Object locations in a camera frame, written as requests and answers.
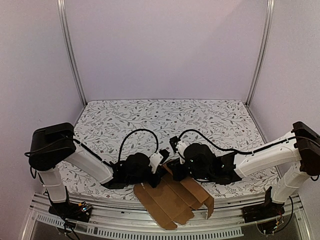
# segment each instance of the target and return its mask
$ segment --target table surface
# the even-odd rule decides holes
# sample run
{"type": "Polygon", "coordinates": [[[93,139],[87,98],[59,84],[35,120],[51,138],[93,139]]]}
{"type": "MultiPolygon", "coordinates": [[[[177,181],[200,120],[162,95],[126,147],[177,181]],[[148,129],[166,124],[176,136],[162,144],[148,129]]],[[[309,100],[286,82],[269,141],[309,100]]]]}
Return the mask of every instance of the table surface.
{"type": "MultiPolygon", "coordinates": [[[[186,129],[202,132],[221,148],[233,147],[250,150],[263,140],[243,103],[239,100],[100,100],[91,101],[80,116],[75,137],[106,161],[116,162],[124,137],[139,128],[155,132],[159,147],[170,151],[169,139],[186,129]]],[[[187,143],[208,144],[197,133],[186,133],[187,143]]],[[[150,156],[156,144],[147,132],[137,132],[126,143],[121,154],[125,160],[130,154],[142,152],[150,156]]],[[[222,152],[209,146],[217,155],[222,152]]],[[[71,165],[61,162],[59,170],[63,183],[72,194],[93,198],[111,198],[138,201],[133,186],[110,190],[102,187],[93,177],[71,165]]],[[[272,167],[252,174],[230,185],[202,183],[214,198],[231,198],[263,193],[279,180],[272,167]]]]}

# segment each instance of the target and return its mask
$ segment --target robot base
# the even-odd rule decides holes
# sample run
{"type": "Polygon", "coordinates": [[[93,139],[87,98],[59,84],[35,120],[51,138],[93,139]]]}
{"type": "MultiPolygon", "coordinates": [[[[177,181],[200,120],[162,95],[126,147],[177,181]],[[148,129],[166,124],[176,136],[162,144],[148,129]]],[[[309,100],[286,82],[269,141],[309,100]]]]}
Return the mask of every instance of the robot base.
{"type": "Polygon", "coordinates": [[[284,203],[278,204],[272,202],[271,189],[272,187],[269,187],[269,189],[265,192],[265,200],[263,203],[245,206],[242,208],[242,216],[245,223],[273,218],[285,213],[284,203]]]}

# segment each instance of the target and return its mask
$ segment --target black cable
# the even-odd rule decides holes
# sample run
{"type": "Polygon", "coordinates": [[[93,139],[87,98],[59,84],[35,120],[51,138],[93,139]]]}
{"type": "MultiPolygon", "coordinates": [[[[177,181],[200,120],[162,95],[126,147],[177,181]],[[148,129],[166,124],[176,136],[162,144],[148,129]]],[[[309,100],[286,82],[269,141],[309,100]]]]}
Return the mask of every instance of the black cable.
{"type": "Polygon", "coordinates": [[[314,179],[313,177],[310,177],[312,181],[316,182],[319,179],[319,175],[314,179]]]}
{"type": "Polygon", "coordinates": [[[58,140],[56,140],[56,141],[54,141],[54,142],[52,142],[52,143],[50,143],[50,144],[42,147],[42,148],[39,148],[39,149],[37,149],[37,150],[27,151],[27,152],[24,153],[24,155],[29,158],[31,154],[40,152],[40,151],[42,151],[42,150],[44,150],[44,149],[46,149],[46,148],[49,148],[49,147],[51,147],[52,145],[54,145],[54,144],[56,144],[56,143],[58,143],[58,142],[61,142],[61,141],[63,141],[63,140],[72,140],[72,141],[73,141],[74,139],[73,139],[73,138],[70,138],[70,137],[60,138],[60,139],[58,139],[58,140]]]}
{"type": "Polygon", "coordinates": [[[31,176],[32,176],[32,178],[33,179],[36,179],[36,177],[37,177],[37,170],[35,169],[35,171],[34,171],[34,173],[32,172],[32,166],[30,166],[30,173],[31,173],[31,176]]]}
{"type": "Polygon", "coordinates": [[[67,234],[67,226],[71,229],[72,233],[75,235],[76,239],[77,240],[80,240],[79,236],[76,234],[75,230],[69,225],[69,222],[65,219],[62,219],[64,220],[64,233],[65,235],[67,236],[68,239],[71,239],[71,240],[75,240],[73,239],[72,237],[70,237],[68,234],[67,234]]]}
{"type": "Polygon", "coordinates": [[[102,162],[102,158],[93,152],[89,147],[87,147],[84,143],[80,142],[78,139],[73,138],[73,141],[75,141],[77,144],[80,144],[81,147],[83,147],[85,150],[87,150],[89,153],[91,153],[93,156],[95,156],[97,159],[99,159],[102,162]]]}
{"type": "Polygon", "coordinates": [[[290,215],[290,218],[289,218],[289,220],[288,220],[288,222],[283,226],[283,228],[281,228],[280,230],[276,230],[274,233],[276,234],[276,233],[279,233],[279,232],[281,232],[283,229],[285,229],[288,225],[289,225],[289,223],[290,223],[290,221],[291,221],[291,219],[292,219],[292,217],[293,217],[293,215],[294,215],[294,201],[292,200],[292,197],[291,196],[289,196],[289,199],[290,199],[290,201],[291,201],[291,215],[290,215]]]}
{"type": "Polygon", "coordinates": [[[234,148],[222,148],[222,147],[219,147],[217,145],[215,145],[211,140],[209,140],[206,136],[204,136],[200,131],[198,130],[195,130],[195,129],[187,129],[185,131],[183,131],[180,136],[179,136],[179,139],[181,139],[181,137],[187,133],[187,132],[195,132],[197,134],[199,134],[201,137],[203,137],[208,143],[210,143],[212,146],[214,146],[216,149],[219,149],[220,151],[223,151],[223,152],[230,152],[230,151],[233,151],[233,152],[236,152],[237,154],[240,154],[240,155],[251,155],[251,154],[255,154],[255,153],[258,153],[258,152],[261,152],[263,150],[266,150],[268,148],[271,148],[275,145],[278,145],[278,144],[282,144],[284,142],[287,142],[287,141],[290,141],[292,139],[306,139],[310,142],[312,142],[313,144],[315,144],[318,148],[320,148],[320,144],[317,143],[316,141],[308,138],[308,137],[304,137],[304,136],[292,136],[292,137],[289,137],[289,138],[286,138],[286,139],[283,139],[283,140],[280,140],[280,141],[277,141],[277,142],[274,142],[272,144],[269,144],[269,145],[266,145],[266,146],[263,146],[261,148],[258,148],[254,151],[240,151],[240,150],[237,150],[237,149],[234,149],[234,148]]]}
{"type": "MultiPolygon", "coordinates": [[[[70,228],[71,232],[75,235],[76,239],[77,240],[80,240],[80,237],[77,235],[77,233],[75,232],[75,230],[73,229],[73,227],[69,224],[68,220],[66,220],[65,217],[62,217],[58,211],[55,209],[52,201],[51,201],[51,198],[50,198],[50,195],[49,195],[49,192],[46,190],[46,193],[48,194],[48,198],[49,198],[49,201],[51,203],[51,207],[53,208],[53,210],[55,211],[55,213],[59,216],[59,218],[61,218],[63,221],[64,221],[64,232],[66,233],[66,225],[70,228]]],[[[66,234],[66,236],[71,239],[71,240],[74,240],[72,237],[70,237],[68,234],[66,234]]]]}
{"type": "Polygon", "coordinates": [[[157,138],[157,135],[149,130],[149,129],[145,129],[145,128],[139,128],[139,129],[136,129],[136,130],[133,130],[132,132],[130,132],[127,136],[125,136],[125,138],[123,139],[122,143],[121,143],[121,146],[120,146],[120,149],[119,149],[119,156],[118,156],[118,162],[120,162],[120,159],[121,159],[121,152],[122,152],[122,148],[124,147],[124,144],[125,144],[125,141],[128,139],[128,137],[130,137],[132,134],[136,133],[136,132],[148,132],[148,133],[151,133],[154,138],[155,138],[155,143],[156,143],[156,149],[155,149],[155,152],[156,153],[158,151],[158,148],[159,148],[159,141],[158,141],[158,138],[157,138]]]}

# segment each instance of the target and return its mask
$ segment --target vertical metal pole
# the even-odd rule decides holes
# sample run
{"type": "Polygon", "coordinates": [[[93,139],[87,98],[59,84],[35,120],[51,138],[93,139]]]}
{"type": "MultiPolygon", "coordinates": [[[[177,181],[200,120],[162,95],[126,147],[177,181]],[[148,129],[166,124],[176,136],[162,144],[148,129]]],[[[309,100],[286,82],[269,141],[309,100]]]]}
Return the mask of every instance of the vertical metal pole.
{"type": "Polygon", "coordinates": [[[70,62],[70,67],[73,75],[73,79],[75,82],[76,89],[78,91],[81,103],[83,106],[87,105],[87,99],[85,96],[84,88],[81,83],[80,75],[78,72],[78,67],[74,55],[74,50],[72,47],[71,43],[71,38],[70,38],[70,32],[69,32],[69,27],[68,27],[68,21],[67,21],[67,12],[66,12],[66,6],[65,6],[65,0],[57,0],[58,4],[58,11],[59,11],[59,16],[60,16],[60,22],[61,22],[61,28],[62,28],[62,34],[64,38],[64,43],[66,47],[66,51],[68,54],[69,62],[70,62]]]}
{"type": "Polygon", "coordinates": [[[264,62],[264,58],[265,58],[265,54],[266,54],[266,50],[267,50],[268,39],[269,39],[269,33],[270,33],[270,29],[271,29],[272,17],[274,14],[274,7],[275,7],[275,0],[268,0],[259,56],[258,56],[256,65],[255,65],[254,74],[253,74],[253,78],[251,81],[249,93],[248,93],[248,96],[245,101],[245,105],[247,107],[250,106],[252,99],[254,97],[257,83],[259,80],[259,75],[260,75],[262,65],[264,62]]]}

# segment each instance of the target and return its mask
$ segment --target flattened cardboard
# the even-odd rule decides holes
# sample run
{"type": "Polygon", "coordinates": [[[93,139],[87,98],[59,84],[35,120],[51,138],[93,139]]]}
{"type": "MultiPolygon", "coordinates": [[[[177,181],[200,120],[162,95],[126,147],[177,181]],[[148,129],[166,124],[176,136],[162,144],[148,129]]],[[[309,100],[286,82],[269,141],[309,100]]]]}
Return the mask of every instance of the flattened cardboard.
{"type": "Polygon", "coordinates": [[[156,188],[144,183],[135,185],[133,191],[154,220],[166,230],[177,228],[173,221],[186,224],[194,217],[191,209],[197,210],[203,204],[208,208],[207,219],[214,211],[214,198],[190,177],[177,182],[171,174],[166,174],[156,188]]]}
{"type": "Polygon", "coordinates": [[[203,205],[185,187],[181,187],[181,183],[175,181],[170,174],[164,175],[162,180],[192,209],[197,210],[203,205]]]}
{"type": "Polygon", "coordinates": [[[160,227],[167,230],[174,230],[177,228],[177,225],[144,190],[144,187],[141,184],[135,185],[133,191],[136,197],[140,200],[142,205],[145,207],[145,209],[147,209],[149,214],[160,225],[160,227]]]}

